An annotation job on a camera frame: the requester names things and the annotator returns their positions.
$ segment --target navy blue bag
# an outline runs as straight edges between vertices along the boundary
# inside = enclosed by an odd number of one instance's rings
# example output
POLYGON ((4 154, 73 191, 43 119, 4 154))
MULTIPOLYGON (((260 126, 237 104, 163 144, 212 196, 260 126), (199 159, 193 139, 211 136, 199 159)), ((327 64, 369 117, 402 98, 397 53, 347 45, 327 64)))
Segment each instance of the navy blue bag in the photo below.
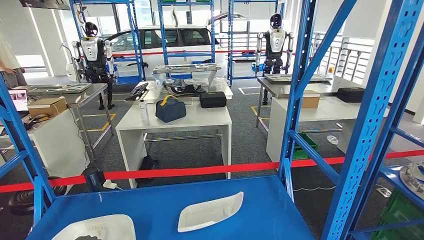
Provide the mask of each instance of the navy blue bag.
POLYGON ((173 95, 167 95, 163 100, 156 102, 156 117, 165 123, 186 116, 186 105, 173 95))

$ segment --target black case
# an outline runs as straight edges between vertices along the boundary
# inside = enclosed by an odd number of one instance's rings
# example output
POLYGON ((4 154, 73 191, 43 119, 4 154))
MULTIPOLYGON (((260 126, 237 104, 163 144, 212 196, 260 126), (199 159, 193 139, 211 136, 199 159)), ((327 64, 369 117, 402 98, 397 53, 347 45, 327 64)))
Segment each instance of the black case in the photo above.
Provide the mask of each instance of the black case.
POLYGON ((360 103, 365 89, 362 87, 341 87, 337 91, 337 97, 346 103, 360 103))
POLYGON ((223 91, 200 93, 200 106, 204 109, 222 108, 227 105, 227 98, 223 91))

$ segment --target black bag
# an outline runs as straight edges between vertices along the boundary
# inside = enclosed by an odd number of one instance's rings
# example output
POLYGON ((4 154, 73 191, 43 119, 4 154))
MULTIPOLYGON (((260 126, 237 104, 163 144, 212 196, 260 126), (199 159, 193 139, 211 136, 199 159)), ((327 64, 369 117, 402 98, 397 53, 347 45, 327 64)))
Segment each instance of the black bag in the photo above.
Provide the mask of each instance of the black bag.
POLYGON ((156 102, 156 117, 165 123, 186 116, 186 105, 173 95, 167 95, 163 100, 156 102))
POLYGON ((227 105, 227 97, 223 91, 200 93, 200 106, 204 109, 222 108, 227 105))
POLYGON ((360 103, 364 91, 362 87, 341 87, 337 90, 337 97, 346 103, 360 103))

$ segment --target metal table leg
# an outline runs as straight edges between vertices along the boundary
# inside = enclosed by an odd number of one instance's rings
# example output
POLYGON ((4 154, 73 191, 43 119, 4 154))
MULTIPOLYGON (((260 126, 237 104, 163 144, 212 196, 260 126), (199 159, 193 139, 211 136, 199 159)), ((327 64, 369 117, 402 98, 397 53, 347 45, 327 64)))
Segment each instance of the metal table leg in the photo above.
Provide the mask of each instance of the metal table leg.
POLYGON ((76 109, 76 113, 78 114, 79 120, 81 121, 82 131, 84 132, 85 139, 87 140, 86 146, 88 147, 88 151, 89 151, 88 157, 90 158, 90 160, 94 161, 94 159, 96 158, 94 155, 92 142, 90 141, 89 132, 87 131, 86 126, 84 125, 83 115, 81 114, 79 107, 76 107, 74 109, 76 109))
POLYGON ((258 125, 259 125, 259 118, 260 118, 260 115, 261 115, 261 103, 262 103, 262 90, 263 90, 263 86, 261 85, 260 86, 260 90, 259 90, 259 103, 258 103, 258 105, 257 105, 257 116, 256 116, 256 127, 258 127, 258 125))
POLYGON ((106 110, 106 117, 107 117, 107 121, 109 122, 109 126, 110 126, 110 133, 112 134, 112 135, 114 135, 115 133, 114 133, 114 128, 112 127, 112 121, 111 121, 111 116, 109 115, 109 109, 108 109, 108 102, 107 102, 107 99, 106 99, 106 97, 105 97, 105 92, 104 91, 102 91, 101 93, 101 98, 103 99, 103 103, 104 103, 104 106, 105 106, 105 108, 104 108, 104 110, 106 110))

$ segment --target car window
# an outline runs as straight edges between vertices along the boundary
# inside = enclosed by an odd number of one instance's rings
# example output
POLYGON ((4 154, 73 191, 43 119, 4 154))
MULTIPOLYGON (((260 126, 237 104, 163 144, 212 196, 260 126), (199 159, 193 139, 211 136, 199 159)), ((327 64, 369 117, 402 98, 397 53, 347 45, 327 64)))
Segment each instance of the car window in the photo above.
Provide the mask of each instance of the car window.
POLYGON ((133 35, 126 32, 110 40, 112 43, 112 52, 134 50, 133 35))
POLYGON ((209 32, 206 28, 181 29, 184 46, 210 45, 209 32))
MULTIPOLYGON (((166 46, 178 47, 178 32, 176 29, 166 29, 166 46)), ((143 49, 154 49, 162 47, 162 35, 159 29, 150 29, 144 31, 143 49)))

